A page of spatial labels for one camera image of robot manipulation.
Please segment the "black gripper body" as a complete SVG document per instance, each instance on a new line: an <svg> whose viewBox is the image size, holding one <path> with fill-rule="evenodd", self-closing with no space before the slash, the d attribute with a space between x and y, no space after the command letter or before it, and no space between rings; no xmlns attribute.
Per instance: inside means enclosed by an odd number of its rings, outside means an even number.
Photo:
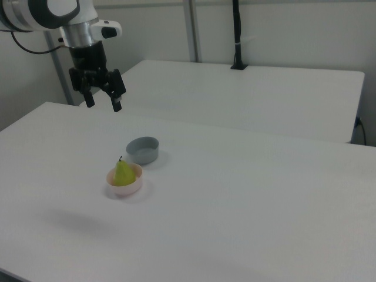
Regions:
<svg viewBox="0 0 376 282"><path fill-rule="evenodd" d="M82 88L85 78L90 86L102 88L107 83L106 55L102 41L82 48L69 48L74 67L69 75L74 89Z"/></svg>

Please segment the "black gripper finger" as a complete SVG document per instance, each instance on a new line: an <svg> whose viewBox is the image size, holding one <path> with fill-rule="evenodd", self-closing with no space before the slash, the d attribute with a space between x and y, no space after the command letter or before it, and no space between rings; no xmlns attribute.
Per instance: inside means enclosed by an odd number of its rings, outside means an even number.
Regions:
<svg viewBox="0 0 376 282"><path fill-rule="evenodd" d="M91 85L86 75L83 72L81 72L79 69L70 68L69 76L70 76L70 80L72 82L72 87L74 91L80 92L83 95L87 107L91 108L92 106L94 106L95 102L93 100L93 96L91 92Z"/></svg>
<svg viewBox="0 0 376 282"><path fill-rule="evenodd" d="M126 93L126 88L122 76L118 69L105 73L103 84L100 87L111 99L114 112L122 109L122 95Z"/></svg>

